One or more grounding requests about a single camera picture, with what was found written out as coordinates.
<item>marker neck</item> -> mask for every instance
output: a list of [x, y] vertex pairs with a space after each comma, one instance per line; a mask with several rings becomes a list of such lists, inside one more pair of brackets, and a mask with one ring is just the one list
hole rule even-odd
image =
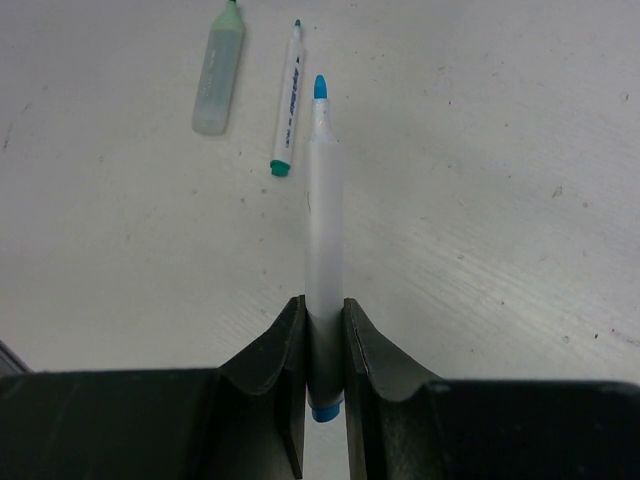
[[312, 107], [312, 127], [311, 140], [324, 140], [336, 142], [336, 138], [331, 132], [331, 115], [329, 113], [329, 100], [326, 98], [316, 98]]

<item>white table surface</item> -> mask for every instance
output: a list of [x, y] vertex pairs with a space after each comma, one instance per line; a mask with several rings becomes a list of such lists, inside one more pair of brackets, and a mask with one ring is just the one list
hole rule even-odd
[[[346, 294], [447, 377], [640, 382], [640, 7], [245, 0], [227, 132], [190, 127], [211, 0], [0, 6], [0, 338], [35, 369], [219, 365], [303, 293], [327, 78]], [[291, 26], [294, 175], [268, 162]], [[306, 478], [346, 478], [343, 417]]]

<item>white pen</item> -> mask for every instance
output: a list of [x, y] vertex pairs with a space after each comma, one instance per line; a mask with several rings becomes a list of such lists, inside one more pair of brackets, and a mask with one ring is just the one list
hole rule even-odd
[[271, 174], [286, 177], [291, 169], [293, 142], [298, 117], [298, 96], [302, 85], [302, 66], [304, 63], [304, 46], [301, 40], [300, 20], [296, 20], [293, 34], [287, 45], [287, 55], [282, 71], [282, 90], [278, 106], [276, 134], [271, 154]]
[[311, 364], [309, 405], [317, 422], [340, 413], [343, 398], [342, 309], [344, 154], [331, 132], [327, 86], [322, 75], [313, 89], [307, 183], [305, 303]]

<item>blue marker end cap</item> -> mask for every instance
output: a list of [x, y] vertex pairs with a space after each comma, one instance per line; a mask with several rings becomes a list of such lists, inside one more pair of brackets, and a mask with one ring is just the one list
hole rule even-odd
[[282, 160], [271, 160], [269, 164], [271, 167], [271, 175], [274, 177], [286, 177], [289, 175], [289, 169], [291, 165], [284, 163]]
[[312, 408], [311, 414], [313, 415], [313, 419], [318, 423], [330, 422], [334, 418], [338, 416], [340, 413], [340, 404], [336, 403], [335, 405], [327, 408]]
[[322, 75], [316, 77], [316, 83], [313, 85], [313, 98], [327, 98], [327, 82], [324, 81]]

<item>white marker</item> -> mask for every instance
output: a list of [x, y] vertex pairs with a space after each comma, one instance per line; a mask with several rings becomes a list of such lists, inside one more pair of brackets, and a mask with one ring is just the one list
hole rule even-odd
[[313, 418], [328, 422], [340, 413], [343, 397], [342, 309], [344, 155], [331, 133], [327, 86], [314, 86], [307, 186], [308, 238], [305, 302], [311, 365], [307, 387]]
[[278, 107], [278, 123], [273, 141], [271, 155], [271, 174], [286, 177], [291, 168], [293, 142], [296, 134], [296, 118], [298, 117], [298, 96], [302, 85], [302, 65], [304, 62], [304, 46], [300, 39], [300, 20], [296, 20], [293, 35], [287, 46], [287, 56], [282, 72], [282, 90]]

